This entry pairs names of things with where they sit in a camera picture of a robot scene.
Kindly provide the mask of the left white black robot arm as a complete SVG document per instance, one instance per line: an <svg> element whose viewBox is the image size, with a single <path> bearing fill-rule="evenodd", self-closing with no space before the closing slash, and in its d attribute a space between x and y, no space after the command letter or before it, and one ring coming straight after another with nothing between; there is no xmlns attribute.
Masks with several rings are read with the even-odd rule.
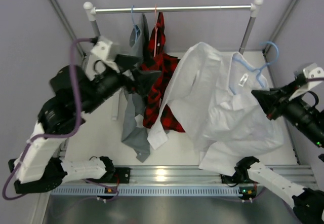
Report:
<svg viewBox="0 0 324 224"><path fill-rule="evenodd" d="M114 59L116 69L103 62L103 70L95 71L93 79L78 65L59 70L50 80L55 95L38 113L25 150L8 163L18 197L49 192L75 180L108 183L115 178L116 169L106 156L69 162L54 153L85 122L82 114L92 113L119 89L148 95L161 72L142 70L138 66L141 62L141 58L119 54Z"/></svg>

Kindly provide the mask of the white shirt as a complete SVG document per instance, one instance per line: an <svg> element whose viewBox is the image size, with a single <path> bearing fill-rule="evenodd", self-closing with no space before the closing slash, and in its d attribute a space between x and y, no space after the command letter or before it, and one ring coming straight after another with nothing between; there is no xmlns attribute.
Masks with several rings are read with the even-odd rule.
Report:
<svg viewBox="0 0 324 224"><path fill-rule="evenodd" d="M161 107L170 108L200 153L200 169L231 176L242 158L285 143L280 124L268 120L252 95L268 89L239 52L224 54L200 42L181 58Z"/></svg>

